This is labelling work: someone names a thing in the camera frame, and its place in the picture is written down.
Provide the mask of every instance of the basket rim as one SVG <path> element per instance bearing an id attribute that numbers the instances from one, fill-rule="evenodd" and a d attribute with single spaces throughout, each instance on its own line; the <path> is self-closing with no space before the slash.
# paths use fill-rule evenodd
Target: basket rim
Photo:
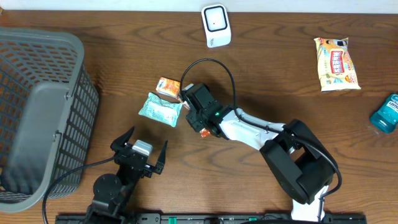
<path id="1" fill-rule="evenodd" d="M 23 29 L 23 28 L 7 28 L 7 27 L 0 27 L 1 35 L 10 35 L 12 37 L 21 36 L 25 37 L 29 35 L 29 37 L 36 38 L 36 39 L 57 39 L 61 41 L 66 41 L 72 44 L 76 48 L 77 52 L 77 59 L 75 68 L 73 68 L 72 77 L 70 79 L 68 85 L 68 91 L 72 90 L 71 97 L 67 98 L 65 102 L 65 110 L 61 115 L 60 124 L 58 125 L 58 130 L 61 130 L 62 133 L 65 132 L 66 122 L 62 122 L 68 118 L 70 107 L 72 106 L 72 101 L 74 99 L 74 87 L 80 77 L 80 71 L 83 66 L 83 59 L 84 59 L 84 47 L 81 40 L 73 34 L 69 34 L 66 32 L 52 32 L 52 31 L 44 31 L 44 30 L 35 30 L 35 29 Z M 39 200 L 42 199 L 44 196 L 45 191 L 50 185 L 50 181 L 52 180 L 53 171 L 55 170 L 55 162 L 58 155 L 58 146 L 60 141 L 62 140 L 62 135 L 55 134 L 55 141 L 53 142 L 49 158 L 47 160 L 47 164 L 45 166 L 45 172 L 43 175 L 42 182 L 40 183 L 39 188 L 27 199 L 17 202 L 17 203 L 0 203 L 0 211 L 7 212 L 7 213 L 17 213 L 24 211 L 31 206 L 35 205 Z"/>

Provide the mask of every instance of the basket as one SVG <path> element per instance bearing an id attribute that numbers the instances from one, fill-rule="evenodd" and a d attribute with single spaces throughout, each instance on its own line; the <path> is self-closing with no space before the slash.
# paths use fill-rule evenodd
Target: basket
<path id="1" fill-rule="evenodd" d="M 71 34 L 0 28 L 0 211 L 21 212 L 84 164 L 98 93 Z M 76 190 L 81 171 L 49 198 Z"/>

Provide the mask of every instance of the snack bag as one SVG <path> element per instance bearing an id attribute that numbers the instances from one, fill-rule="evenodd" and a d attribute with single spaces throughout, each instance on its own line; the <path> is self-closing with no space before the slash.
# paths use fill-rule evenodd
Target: snack bag
<path id="1" fill-rule="evenodd" d="M 166 96 L 176 98 L 180 91 L 180 82 L 168 78 L 160 78 L 156 91 Z"/>
<path id="2" fill-rule="evenodd" d="M 321 91 L 360 90 L 353 61 L 348 53 L 348 38 L 315 38 Z"/>
<path id="3" fill-rule="evenodd" d="M 149 93 L 144 107 L 142 107 L 138 114 L 168 124 L 174 128 L 180 116 L 181 107 L 182 103 L 170 103 L 160 99 L 153 93 Z"/>

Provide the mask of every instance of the wooden table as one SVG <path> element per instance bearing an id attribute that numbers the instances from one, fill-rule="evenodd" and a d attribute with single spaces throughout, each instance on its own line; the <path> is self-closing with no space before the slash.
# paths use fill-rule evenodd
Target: wooden table
<path id="1" fill-rule="evenodd" d="M 202 139 L 185 121 L 171 128 L 139 116 L 160 77 L 180 79 L 199 58 L 217 58 L 232 71 L 238 105 L 267 121 L 304 121 L 337 160 L 343 186 L 326 198 L 331 212 L 364 213 L 369 223 L 396 223 L 397 135 L 369 122 L 398 89 L 398 17 L 351 14 L 230 13 L 232 42 L 208 49 L 200 13 L 6 11 L 0 25 L 70 32 L 85 46 L 85 65 L 101 89 L 101 102 L 87 163 L 113 155 L 112 140 L 136 127 L 132 141 L 154 145 L 157 159 L 169 140 L 161 176 L 142 179 L 131 207 L 164 213 L 264 213 L 290 210 L 291 199 L 262 156 L 234 141 Z M 360 91 L 321 93 L 313 38 L 349 37 Z M 223 103 L 232 102 L 225 71 L 205 62 L 187 83 L 204 82 Z M 93 182 L 115 173 L 110 162 L 85 171 L 71 196 L 47 204 L 52 223 L 60 213 L 84 213 Z M 41 203 L 0 223 L 42 223 Z"/>

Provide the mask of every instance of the white backdrop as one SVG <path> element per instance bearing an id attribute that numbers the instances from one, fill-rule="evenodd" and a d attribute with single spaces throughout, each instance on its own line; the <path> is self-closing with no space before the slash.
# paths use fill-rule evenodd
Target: white backdrop
<path id="1" fill-rule="evenodd" d="M 190 11 L 222 3 L 229 12 L 398 13 L 398 0 L 0 0 L 3 9 Z"/>

